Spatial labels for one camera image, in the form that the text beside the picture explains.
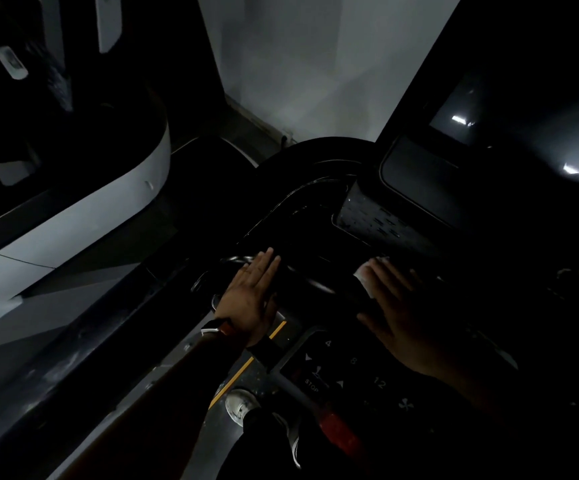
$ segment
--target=hand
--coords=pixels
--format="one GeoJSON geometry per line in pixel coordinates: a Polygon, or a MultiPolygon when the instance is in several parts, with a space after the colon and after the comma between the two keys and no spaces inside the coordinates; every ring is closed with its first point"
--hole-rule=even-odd
{"type": "Polygon", "coordinates": [[[234,328],[246,336],[246,347],[263,338],[273,321],[278,306],[269,296],[269,285],[278,271],[280,256],[274,250],[258,253],[251,264],[238,270],[216,307],[216,318],[229,318],[234,328]]]}
{"type": "Polygon", "coordinates": [[[414,297],[422,287],[418,276],[398,271],[387,259],[374,258],[361,269],[361,274],[383,310],[387,326],[368,314],[358,314],[359,320],[403,365],[427,376],[437,376],[446,357],[416,321],[415,314],[420,310],[416,309],[414,297]]]}

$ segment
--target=person's left hand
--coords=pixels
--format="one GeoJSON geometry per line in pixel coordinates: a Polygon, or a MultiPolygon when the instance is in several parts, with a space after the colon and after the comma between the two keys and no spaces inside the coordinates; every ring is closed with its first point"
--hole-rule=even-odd
{"type": "Polygon", "coordinates": [[[246,334],[246,347],[263,338],[278,309],[275,297],[269,296],[269,285],[280,265],[280,256],[271,260],[273,254],[272,248],[261,251],[251,264],[239,269],[214,313],[216,318],[229,318],[237,331],[246,334]]]}

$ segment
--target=leg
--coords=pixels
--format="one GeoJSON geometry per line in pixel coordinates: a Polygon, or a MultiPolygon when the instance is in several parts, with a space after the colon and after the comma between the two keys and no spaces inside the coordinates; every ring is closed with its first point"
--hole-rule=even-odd
{"type": "Polygon", "coordinates": [[[285,426],[263,410],[247,391],[233,390],[225,405],[232,419],[243,423],[243,434],[227,455],[216,480],[296,478],[299,471],[292,459],[285,426]]]}

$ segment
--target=black pants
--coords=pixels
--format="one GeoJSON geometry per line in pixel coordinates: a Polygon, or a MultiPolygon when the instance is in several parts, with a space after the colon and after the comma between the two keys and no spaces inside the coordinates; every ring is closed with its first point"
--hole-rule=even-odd
{"type": "Polygon", "coordinates": [[[300,470],[294,464],[285,427],[269,411],[258,408],[243,418],[243,435],[227,455],[216,480],[359,477],[356,466],[327,440],[315,421],[301,423],[298,460],[300,470]]]}

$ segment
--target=yellow stripe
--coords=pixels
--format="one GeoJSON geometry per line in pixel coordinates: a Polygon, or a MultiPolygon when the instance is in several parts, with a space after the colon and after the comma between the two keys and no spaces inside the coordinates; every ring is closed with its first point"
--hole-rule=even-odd
{"type": "MultiPolygon", "coordinates": [[[[273,332],[271,332],[271,335],[269,336],[270,339],[273,339],[274,337],[276,337],[276,334],[280,331],[281,328],[283,328],[285,326],[285,323],[287,323],[286,321],[282,321],[280,322],[280,325],[278,325],[278,327],[276,328],[276,330],[274,330],[273,332]]],[[[247,367],[249,367],[249,365],[253,362],[253,357],[250,357],[249,359],[247,359],[247,362],[245,362],[243,364],[243,367],[241,367],[240,369],[238,369],[238,372],[236,374],[234,374],[234,377],[232,377],[229,382],[227,384],[225,384],[225,387],[223,387],[217,395],[214,396],[214,399],[211,400],[211,403],[209,404],[209,408],[207,408],[208,410],[211,409],[211,407],[218,403],[218,400],[221,398],[221,396],[223,394],[225,394],[227,392],[227,390],[232,387],[232,385],[234,384],[234,382],[236,382],[236,380],[241,376],[241,374],[243,374],[243,372],[245,372],[245,370],[247,369],[247,367]]]]}

